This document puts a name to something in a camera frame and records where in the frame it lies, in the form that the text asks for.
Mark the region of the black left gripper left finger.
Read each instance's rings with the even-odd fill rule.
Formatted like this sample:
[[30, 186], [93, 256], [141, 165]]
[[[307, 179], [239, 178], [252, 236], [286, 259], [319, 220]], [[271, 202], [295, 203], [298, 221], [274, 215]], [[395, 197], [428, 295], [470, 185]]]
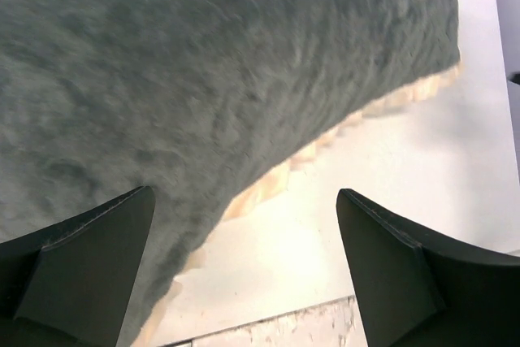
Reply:
[[155, 208], [139, 187], [1, 244], [3, 346], [114, 346]]

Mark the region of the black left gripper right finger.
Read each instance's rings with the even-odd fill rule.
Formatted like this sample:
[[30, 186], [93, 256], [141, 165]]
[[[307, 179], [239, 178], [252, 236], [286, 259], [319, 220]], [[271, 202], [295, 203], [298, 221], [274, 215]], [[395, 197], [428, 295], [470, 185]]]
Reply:
[[371, 347], [517, 346], [519, 259], [401, 217], [352, 189], [336, 213]]

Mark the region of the white pillowcase with cream ruffle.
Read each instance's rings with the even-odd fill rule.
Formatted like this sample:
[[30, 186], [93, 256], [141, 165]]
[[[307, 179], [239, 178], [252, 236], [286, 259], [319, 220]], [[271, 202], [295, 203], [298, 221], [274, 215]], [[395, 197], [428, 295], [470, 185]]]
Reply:
[[460, 61], [457, 0], [1, 0], [1, 237], [148, 185], [118, 345], [231, 202]]

